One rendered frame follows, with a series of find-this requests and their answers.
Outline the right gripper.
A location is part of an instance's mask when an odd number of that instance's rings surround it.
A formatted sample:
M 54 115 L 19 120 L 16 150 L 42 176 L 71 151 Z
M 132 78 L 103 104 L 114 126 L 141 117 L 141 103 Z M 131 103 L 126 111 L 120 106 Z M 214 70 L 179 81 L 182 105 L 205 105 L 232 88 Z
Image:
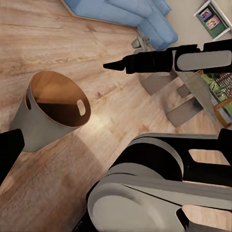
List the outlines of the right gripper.
M 127 74 L 155 72 L 156 52 L 139 52 L 136 55 L 125 56 L 122 60 L 103 64 L 106 69 L 123 71 Z

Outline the trash can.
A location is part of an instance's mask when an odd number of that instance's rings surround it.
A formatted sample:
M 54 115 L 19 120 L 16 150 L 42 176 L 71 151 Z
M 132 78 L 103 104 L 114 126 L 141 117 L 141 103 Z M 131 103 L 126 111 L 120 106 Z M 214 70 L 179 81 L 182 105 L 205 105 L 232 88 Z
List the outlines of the trash can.
M 81 116 L 77 102 L 86 109 Z M 68 76 L 53 71 L 36 73 L 14 116 L 9 131 L 21 129 L 23 152 L 35 152 L 88 123 L 89 100 Z

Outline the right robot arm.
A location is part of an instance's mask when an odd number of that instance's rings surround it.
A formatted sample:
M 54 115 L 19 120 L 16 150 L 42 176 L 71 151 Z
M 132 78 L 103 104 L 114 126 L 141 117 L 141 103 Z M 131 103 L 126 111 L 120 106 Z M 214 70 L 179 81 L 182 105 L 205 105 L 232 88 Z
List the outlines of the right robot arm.
M 203 70 L 209 73 L 232 73 L 232 39 L 205 43 L 203 51 L 197 44 L 170 47 L 166 51 L 147 51 L 150 40 L 147 36 L 138 37 L 131 45 L 135 49 L 133 55 L 122 60 L 103 64 L 106 69 L 133 73 L 171 72 L 173 67 L 178 72 L 196 72 Z

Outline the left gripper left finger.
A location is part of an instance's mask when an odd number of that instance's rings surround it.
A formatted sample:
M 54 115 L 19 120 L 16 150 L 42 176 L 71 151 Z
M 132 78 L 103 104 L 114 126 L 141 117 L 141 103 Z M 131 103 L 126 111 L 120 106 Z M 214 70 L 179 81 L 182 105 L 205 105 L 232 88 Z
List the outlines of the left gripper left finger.
M 15 129 L 0 134 L 0 185 L 24 147 L 25 142 L 21 129 Z

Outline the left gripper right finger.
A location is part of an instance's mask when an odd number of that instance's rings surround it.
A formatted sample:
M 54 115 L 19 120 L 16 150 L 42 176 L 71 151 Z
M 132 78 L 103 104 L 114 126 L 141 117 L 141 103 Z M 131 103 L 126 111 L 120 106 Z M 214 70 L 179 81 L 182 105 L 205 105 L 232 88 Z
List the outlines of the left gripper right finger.
M 232 130 L 226 128 L 221 129 L 218 136 L 217 146 L 232 166 Z

